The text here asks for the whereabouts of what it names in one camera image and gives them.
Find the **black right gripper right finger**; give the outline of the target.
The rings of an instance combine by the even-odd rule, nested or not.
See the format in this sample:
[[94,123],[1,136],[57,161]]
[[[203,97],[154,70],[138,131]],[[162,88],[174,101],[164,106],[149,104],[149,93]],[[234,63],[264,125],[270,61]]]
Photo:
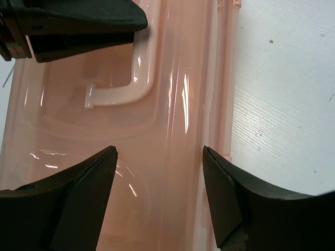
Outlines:
[[334,250],[334,192],[311,196],[264,181],[210,147],[203,173],[221,250]]

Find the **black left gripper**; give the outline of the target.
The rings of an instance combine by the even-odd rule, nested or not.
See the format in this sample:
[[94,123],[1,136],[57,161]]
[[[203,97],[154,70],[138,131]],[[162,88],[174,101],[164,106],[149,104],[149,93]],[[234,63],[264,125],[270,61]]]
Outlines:
[[133,43],[147,26],[133,1],[1,1],[1,56],[32,58],[26,34],[51,34],[29,37],[36,61],[45,63]]

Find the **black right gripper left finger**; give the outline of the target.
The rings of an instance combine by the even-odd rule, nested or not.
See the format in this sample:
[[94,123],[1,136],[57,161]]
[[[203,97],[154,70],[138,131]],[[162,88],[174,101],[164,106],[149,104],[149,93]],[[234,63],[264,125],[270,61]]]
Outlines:
[[1,191],[1,250],[95,250],[118,153],[88,159],[15,190]]

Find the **pink plastic toolbox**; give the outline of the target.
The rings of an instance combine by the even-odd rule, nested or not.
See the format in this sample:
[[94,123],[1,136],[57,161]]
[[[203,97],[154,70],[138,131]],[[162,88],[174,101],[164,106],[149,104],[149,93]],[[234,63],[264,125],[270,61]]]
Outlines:
[[216,250],[203,148],[230,158],[240,1],[133,1],[134,42],[14,59],[1,191],[118,153],[95,250]]

